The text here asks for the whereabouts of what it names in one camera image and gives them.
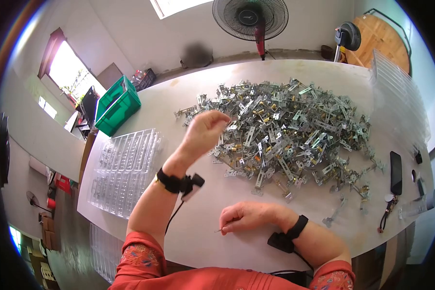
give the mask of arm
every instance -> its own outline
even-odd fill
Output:
[[[183,178],[188,167],[216,145],[229,121],[227,115],[218,111],[198,114],[179,148],[164,163],[163,172],[168,176]],[[161,182],[152,181],[129,217],[126,235],[131,232],[148,233],[163,248],[166,225],[177,197],[177,194],[167,191]]]
[[[222,235],[228,232],[254,229],[266,223],[278,225],[284,233],[298,221],[299,215],[278,204],[240,202],[226,207],[219,219]],[[313,266],[343,260],[351,264],[347,245],[334,233],[308,221],[297,239],[293,240],[297,251]]]

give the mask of window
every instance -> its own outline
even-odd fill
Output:
[[[103,96],[105,88],[88,71],[66,41],[58,49],[50,67],[49,76],[67,94],[79,101],[91,86]]]
[[[21,233],[17,229],[10,227],[10,235],[12,236],[17,251],[21,254]]]
[[[53,119],[55,119],[55,116],[57,115],[57,111],[56,111],[52,106],[50,106],[50,104],[47,103],[47,102],[45,101],[45,99],[42,98],[41,96],[39,97],[39,106],[40,106],[41,108],[43,108],[43,110],[44,110],[45,112],[47,112],[47,114],[49,114],[50,117],[52,117]]]
[[[150,0],[159,19],[212,0]]]
[[[61,28],[50,34],[37,76],[42,78],[45,74],[62,90],[62,94],[68,96],[74,106],[91,86],[101,96],[106,93],[105,88],[74,53]]]

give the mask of black smartphone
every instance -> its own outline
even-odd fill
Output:
[[[390,164],[391,164],[390,191],[395,195],[401,195],[401,193],[403,192],[403,172],[401,169],[400,154],[390,151]]]

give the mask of white table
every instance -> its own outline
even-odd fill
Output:
[[[163,162],[179,145],[186,128],[182,127],[183,118],[175,119],[173,112],[196,104],[199,93],[216,95],[218,84],[228,86],[241,79],[252,83],[264,80],[287,83],[293,77],[308,85],[333,90],[336,95],[348,95],[355,102],[359,111],[369,114],[373,109],[372,91],[369,86],[367,69],[324,61],[313,60],[267,60],[236,65],[227,65],[181,76],[139,92],[142,108],[134,114],[116,132],[123,135],[139,130],[156,128],[167,138],[166,147],[161,156]],[[433,176],[429,154],[422,152],[423,164],[417,165],[397,144],[381,137],[383,133],[371,128],[370,144],[376,149],[376,157],[388,163],[388,171],[369,172],[364,180],[370,182],[371,201],[369,213],[360,213],[360,195],[344,189],[348,198],[332,223],[331,230],[342,237],[348,244],[353,257],[367,252],[386,242],[412,223],[416,217],[406,220],[398,219],[398,210],[391,213],[387,220],[385,232],[377,232],[380,219],[386,209],[384,196],[390,193],[390,151],[401,154],[403,161],[403,194],[399,205],[419,196],[416,184],[412,182],[411,170],[420,172],[426,180],[428,190],[433,191]],[[100,155],[100,145],[107,136],[99,133],[88,158],[87,167],[79,193],[78,212],[92,223],[111,235],[124,240],[127,221],[104,212],[87,202],[87,194],[92,184],[92,172]],[[350,168],[359,171],[371,164],[360,152],[350,155]],[[251,194],[255,179],[230,177],[225,178],[226,165],[212,164],[210,156],[199,159],[189,170],[189,174],[199,173],[205,180],[204,187],[190,201],[186,202],[175,216],[168,229],[165,240],[166,259],[191,267],[228,267],[253,269],[263,272],[294,269],[307,270],[307,266],[294,254],[287,254],[267,245],[267,239],[277,227],[267,225],[248,232],[239,232],[222,236],[214,233],[219,229],[221,210],[242,200],[275,202],[286,205],[298,214],[306,215],[311,221],[322,226],[322,219],[330,217],[340,205],[340,193],[329,193],[333,181],[324,186],[317,186],[313,180],[296,190],[297,196],[286,204],[281,191],[272,183],[264,187],[262,197]]]

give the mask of embroidered sleeve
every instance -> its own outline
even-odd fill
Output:
[[[113,286],[165,275],[166,260],[163,250],[151,235],[144,232],[128,234],[122,251]]]
[[[354,274],[345,261],[333,261],[322,266],[315,274],[311,290],[353,290]]]

